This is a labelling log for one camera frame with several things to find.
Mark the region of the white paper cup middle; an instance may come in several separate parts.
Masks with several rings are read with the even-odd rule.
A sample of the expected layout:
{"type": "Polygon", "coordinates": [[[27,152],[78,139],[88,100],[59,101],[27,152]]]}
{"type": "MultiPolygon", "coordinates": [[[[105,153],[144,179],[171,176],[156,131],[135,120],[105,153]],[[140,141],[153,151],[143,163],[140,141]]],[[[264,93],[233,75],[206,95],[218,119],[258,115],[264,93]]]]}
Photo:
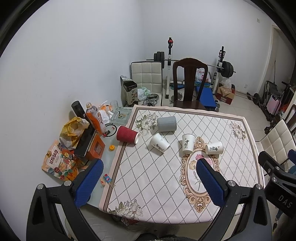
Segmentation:
{"type": "Polygon", "coordinates": [[[195,136],[187,133],[182,135],[182,149],[184,154],[191,154],[194,149],[195,136]]]}

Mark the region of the white squat rack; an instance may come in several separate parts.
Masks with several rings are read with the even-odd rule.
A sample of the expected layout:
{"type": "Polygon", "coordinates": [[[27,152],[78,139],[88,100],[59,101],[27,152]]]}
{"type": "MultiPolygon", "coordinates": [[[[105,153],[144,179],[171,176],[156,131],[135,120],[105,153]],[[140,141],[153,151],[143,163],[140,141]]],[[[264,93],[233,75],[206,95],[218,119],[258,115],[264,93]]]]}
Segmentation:
{"type": "MultiPolygon", "coordinates": [[[[171,83],[171,75],[172,75],[172,62],[175,62],[177,60],[173,60],[171,58],[171,49],[173,47],[173,39],[171,37],[169,37],[168,39],[168,57],[165,58],[165,54],[161,54],[161,63],[162,66],[165,67],[165,62],[167,65],[167,77],[166,77],[166,90],[165,90],[165,99],[169,98],[169,87],[170,87],[170,83],[171,83]]],[[[224,67],[222,66],[225,58],[225,53],[226,51],[224,50],[224,46],[221,47],[221,50],[219,51],[219,55],[218,55],[218,62],[217,65],[208,65],[210,67],[215,67],[216,71],[214,73],[214,87],[217,87],[218,84],[218,80],[219,77],[222,76],[222,73],[224,72],[224,67]]]]}

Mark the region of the orange drink bottle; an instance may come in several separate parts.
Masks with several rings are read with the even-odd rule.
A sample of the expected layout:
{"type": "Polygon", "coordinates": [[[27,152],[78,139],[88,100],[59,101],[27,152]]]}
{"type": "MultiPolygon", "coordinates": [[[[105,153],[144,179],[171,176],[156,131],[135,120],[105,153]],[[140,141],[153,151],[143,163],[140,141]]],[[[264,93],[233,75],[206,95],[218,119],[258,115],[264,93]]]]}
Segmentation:
{"type": "Polygon", "coordinates": [[[91,102],[86,103],[86,116],[92,123],[93,127],[100,135],[103,135],[103,131],[101,129],[101,125],[98,119],[98,110],[97,107],[91,104],[91,102]]]}

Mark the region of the white padded chair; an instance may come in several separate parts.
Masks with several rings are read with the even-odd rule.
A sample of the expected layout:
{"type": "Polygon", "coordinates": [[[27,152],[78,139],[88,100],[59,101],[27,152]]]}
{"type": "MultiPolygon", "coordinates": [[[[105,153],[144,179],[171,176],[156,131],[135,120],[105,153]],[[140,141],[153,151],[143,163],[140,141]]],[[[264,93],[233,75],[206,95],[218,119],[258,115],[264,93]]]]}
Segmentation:
{"type": "Polygon", "coordinates": [[[295,151],[295,141],[286,122],[281,119],[260,141],[256,141],[259,152],[266,151],[279,164],[288,160],[288,152],[295,151]]]}
{"type": "Polygon", "coordinates": [[[163,69],[160,62],[138,61],[130,64],[130,78],[138,88],[145,87],[159,99],[156,106],[161,106],[163,98],[163,69]]]}

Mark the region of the black dumbbell on floor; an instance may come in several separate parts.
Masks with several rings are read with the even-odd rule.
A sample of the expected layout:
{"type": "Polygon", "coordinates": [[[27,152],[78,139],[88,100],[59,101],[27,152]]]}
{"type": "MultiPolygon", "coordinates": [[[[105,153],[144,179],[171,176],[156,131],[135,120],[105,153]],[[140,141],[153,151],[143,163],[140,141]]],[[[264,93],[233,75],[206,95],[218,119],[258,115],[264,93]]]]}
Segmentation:
{"type": "Polygon", "coordinates": [[[246,93],[246,96],[249,100],[252,100],[255,103],[260,102],[260,95],[258,93],[255,93],[254,95],[251,95],[249,92],[246,93]]]}

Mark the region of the grey ribbed cup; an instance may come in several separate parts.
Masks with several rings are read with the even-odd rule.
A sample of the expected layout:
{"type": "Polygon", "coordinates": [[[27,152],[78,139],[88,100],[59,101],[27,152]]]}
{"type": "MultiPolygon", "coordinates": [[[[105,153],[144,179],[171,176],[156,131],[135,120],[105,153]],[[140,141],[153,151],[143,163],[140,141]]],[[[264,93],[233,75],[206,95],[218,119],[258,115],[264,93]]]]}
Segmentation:
{"type": "Polygon", "coordinates": [[[168,116],[157,119],[159,132],[174,132],[177,129],[177,120],[175,116],[168,116]]]}

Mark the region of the black flat box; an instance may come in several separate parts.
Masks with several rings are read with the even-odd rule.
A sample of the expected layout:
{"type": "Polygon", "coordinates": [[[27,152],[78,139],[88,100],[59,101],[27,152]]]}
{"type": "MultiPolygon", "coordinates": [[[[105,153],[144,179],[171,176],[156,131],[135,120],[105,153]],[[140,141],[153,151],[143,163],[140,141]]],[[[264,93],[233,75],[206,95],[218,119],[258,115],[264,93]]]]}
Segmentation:
{"type": "Polygon", "coordinates": [[[95,129],[91,126],[89,126],[87,129],[84,130],[74,150],[75,156],[85,157],[94,134],[95,134],[95,129]]]}

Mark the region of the black and gold box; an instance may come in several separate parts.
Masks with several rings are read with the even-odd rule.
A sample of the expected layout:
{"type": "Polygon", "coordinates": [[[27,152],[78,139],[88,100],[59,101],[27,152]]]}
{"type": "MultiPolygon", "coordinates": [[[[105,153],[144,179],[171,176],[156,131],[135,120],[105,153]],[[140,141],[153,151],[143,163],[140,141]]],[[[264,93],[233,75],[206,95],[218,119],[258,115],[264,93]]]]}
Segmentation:
{"type": "Polygon", "coordinates": [[[132,107],[138,104],[137,84],[123,75],[120,76],[120,84],[122,105],[132,107]]]}

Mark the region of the black cylinder bottle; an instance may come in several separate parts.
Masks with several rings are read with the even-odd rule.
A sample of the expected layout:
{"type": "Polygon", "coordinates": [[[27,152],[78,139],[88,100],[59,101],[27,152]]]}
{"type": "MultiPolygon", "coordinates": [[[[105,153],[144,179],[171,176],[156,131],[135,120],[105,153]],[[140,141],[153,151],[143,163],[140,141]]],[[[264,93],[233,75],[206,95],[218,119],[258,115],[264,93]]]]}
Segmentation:
{"type": "Polygon", "coordinates": [[[86,116],[86,112],[83,109],[80,101],[76,100],[71,104],[71,108],[73,109],[74,113],[76,114],[77,117],[85,119],[86,121],[91,124],[89,118],[86,116]]]}

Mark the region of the small blue red packet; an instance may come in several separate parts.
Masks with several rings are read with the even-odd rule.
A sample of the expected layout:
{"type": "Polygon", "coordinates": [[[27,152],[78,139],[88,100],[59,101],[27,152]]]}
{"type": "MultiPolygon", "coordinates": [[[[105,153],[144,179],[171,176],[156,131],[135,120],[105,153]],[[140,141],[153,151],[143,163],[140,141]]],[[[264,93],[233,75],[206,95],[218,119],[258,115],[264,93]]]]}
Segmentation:
{"type": "Polygon", "coordinates": [[[100,178],[100,183],[101,185],[104,187],[106,184],[108,184],[110,187],[113,187],[113,184],[112,184],[112,179],[107,175],[103,175],[101,178],[100,178]]]}

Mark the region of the red paper cup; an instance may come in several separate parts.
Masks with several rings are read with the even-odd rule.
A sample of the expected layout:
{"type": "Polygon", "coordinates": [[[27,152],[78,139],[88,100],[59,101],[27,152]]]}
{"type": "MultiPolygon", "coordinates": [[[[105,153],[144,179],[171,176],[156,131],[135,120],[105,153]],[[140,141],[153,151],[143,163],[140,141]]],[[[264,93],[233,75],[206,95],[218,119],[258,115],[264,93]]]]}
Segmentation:
{"type": "Polygon", "coordinates": [[[116,133],[116,139],[120,142],[133,143],[136,145],[138,143],[139,133],[126,126],[119,126],[116,133]]]}

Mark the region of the blue weight bench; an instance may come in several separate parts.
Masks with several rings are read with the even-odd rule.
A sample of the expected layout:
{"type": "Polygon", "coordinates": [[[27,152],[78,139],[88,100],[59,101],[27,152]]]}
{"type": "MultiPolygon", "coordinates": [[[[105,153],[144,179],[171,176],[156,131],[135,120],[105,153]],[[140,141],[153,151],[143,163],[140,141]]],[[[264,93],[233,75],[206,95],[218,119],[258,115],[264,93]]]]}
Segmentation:
{"type": "Polygon", "coordinates": [[[204,106],[208,111],[218,112],[220,108],[219,102],[214,98],[212,90],[210,88],[204,87],[199,99],[199,102],[204,106]]]}

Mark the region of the orange gift box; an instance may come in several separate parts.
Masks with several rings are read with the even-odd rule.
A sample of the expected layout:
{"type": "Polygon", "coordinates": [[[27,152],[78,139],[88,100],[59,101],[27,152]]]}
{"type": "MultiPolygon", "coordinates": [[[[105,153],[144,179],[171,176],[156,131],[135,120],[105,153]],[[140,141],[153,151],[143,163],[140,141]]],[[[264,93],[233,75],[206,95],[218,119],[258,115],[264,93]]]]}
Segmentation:
{"type": "Polygon", "coordinates": [[[100,138],[99,134],[95,133],[90,142],[85,158],[87,160],[101,159],[104,148],[105,144],[103,140],[100,138]]]}

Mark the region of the orange snack bag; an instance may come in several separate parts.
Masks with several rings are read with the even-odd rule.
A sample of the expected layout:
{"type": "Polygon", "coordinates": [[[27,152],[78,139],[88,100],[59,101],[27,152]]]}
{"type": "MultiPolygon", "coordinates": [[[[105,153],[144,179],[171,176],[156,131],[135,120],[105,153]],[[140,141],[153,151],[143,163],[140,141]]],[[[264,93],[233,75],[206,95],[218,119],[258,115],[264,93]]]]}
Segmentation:
{"type": "Polygon", "coordinates": [[[84,166],[85,162],[73,150],[55,140],[45,155],[42,170],[62,181],[73,181],[84,166]]]}

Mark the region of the dark wooden chair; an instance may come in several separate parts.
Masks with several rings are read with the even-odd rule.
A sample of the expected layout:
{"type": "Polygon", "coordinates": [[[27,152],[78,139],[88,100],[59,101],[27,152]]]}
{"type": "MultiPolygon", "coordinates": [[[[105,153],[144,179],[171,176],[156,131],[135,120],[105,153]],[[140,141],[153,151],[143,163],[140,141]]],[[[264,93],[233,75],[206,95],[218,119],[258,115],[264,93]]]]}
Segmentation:
{"type": "Polygon", "coordinates": [[[173,107],[206,110],[203,104],[201,104],[200,97],[206,82],[207,74],[208,74],[208,66],[197,59],[184,58],[174,62],[173,64],[173,82],[174,82],[173,107]],[[178,87],[177,68],[178,67],[182,67],[184,69],[185,90],[184,90],[183,100],[178,100],[178,90],[177,90],[177,87],[178,87]],[[197,97],[195,100],[193,100],[193,91],[195,87],[196,72],[197,72],[197,69],[201,69],[201,68],[204,69],[205,74],[203,76],[197,97]]]}

